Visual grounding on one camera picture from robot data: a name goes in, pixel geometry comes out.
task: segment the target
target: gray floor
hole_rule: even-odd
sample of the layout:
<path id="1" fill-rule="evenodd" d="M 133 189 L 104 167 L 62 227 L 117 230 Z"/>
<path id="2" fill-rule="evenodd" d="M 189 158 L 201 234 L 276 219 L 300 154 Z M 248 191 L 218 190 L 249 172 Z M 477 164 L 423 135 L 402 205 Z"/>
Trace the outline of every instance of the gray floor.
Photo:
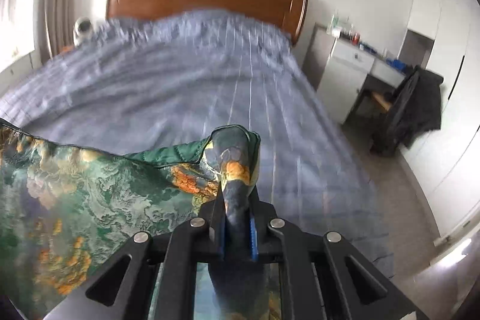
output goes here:
<path id="1" fill-rule="evenodd" d="M 437 255 L 434 236 L 397 158 L 369 153 L 371 122 L 354 117 L 342 130 L 378 189 L 395 258 L 393 282 L 431 320 L 449 319 L 479 275 L 480 238 L 472 239 L 469 255 L 457 265 L 429 267 Z"/>

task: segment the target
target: silver bolt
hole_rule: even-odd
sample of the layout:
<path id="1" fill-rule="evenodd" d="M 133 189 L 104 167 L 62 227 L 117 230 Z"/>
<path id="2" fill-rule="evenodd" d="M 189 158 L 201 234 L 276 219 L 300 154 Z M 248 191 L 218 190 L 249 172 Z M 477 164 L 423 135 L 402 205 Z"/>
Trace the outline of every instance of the silver bolt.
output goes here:
<path id="1" fill-rule="evenodd" d="M 285 226 L 285 221 L 282 219 L 273 219 L 270 222 L 270 225 L 272 226 L 272 228 L 282 228 Z"/>
<path id="2" fill-rule="evenodd" d="M 205 224 L 205 220 L 202 217 L 195 217 L 190 220 L 190 225 L 194 228 L 201 227 Z"/>
<path id="3" fill-rule="evenodd" d="M 133 238 L 133 241 L 135 241 L 135 243 L 145 243 L 147 240 L 148 240 L 147 232 L 137 232 Z"/>
<path id="4" fill-rule="evenodd" d="M 330 243 L 338 243 L 340 240 L 342 240 L 342 235 L 340 235 L 338 232 L 329 232 L 327 233 L 327 240 Z"/>

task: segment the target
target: floral blanket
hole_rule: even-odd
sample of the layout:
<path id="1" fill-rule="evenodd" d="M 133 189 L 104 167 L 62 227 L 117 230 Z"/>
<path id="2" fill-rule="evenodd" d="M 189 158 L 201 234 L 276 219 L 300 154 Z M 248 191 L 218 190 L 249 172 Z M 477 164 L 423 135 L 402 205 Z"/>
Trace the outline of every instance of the floral blanket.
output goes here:
<path id="1" fill-rule="evenodd" d="M 116 156 L 36 138 L 0 119 L 0 292 L 29 319 L 42 318 L 125 240 L 172 231 L 220 183 L 228 223 L 238 226 L 259 146 L 256 133 L 228 126 L 204 140 Z M 198 270 L 195 318 L 218 317 L 206 267 Z M 234 318 L 279 316 L 275 294 L 262 300 L 255 313 Z M 208 301 L 217 308 L 206 309 Z"/>

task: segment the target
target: white wardrobe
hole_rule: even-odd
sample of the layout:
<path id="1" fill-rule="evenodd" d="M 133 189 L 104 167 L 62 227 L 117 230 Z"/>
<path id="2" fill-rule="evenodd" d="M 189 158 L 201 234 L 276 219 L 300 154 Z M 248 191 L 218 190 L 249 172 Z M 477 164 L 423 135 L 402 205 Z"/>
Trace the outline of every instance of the white wardrobe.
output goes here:
<path id="1" fill-rule="evenodd" d="M 442 128 L 402 153 L 445 238 L 480 212 L 480 6 L 413 0 L 408 27 L 435 40 L 427 69 L 444 79 Z"/>

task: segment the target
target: gray-blue fitted sheet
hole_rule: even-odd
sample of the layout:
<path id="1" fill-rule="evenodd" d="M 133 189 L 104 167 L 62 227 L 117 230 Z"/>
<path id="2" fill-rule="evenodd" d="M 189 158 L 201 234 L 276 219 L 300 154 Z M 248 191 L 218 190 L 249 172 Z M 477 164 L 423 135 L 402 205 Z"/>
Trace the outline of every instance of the gray-blue fitted sheet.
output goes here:
<path id="1" fill-rule="evenodd" d="M 0 97 L 0 117 L 116 154 L 241 124 L 262 139 L 262 200 L 304 231 L 339 231 L 393 274 L 375 186 L 272 25 L 222 10 L 112 19 Z"/>

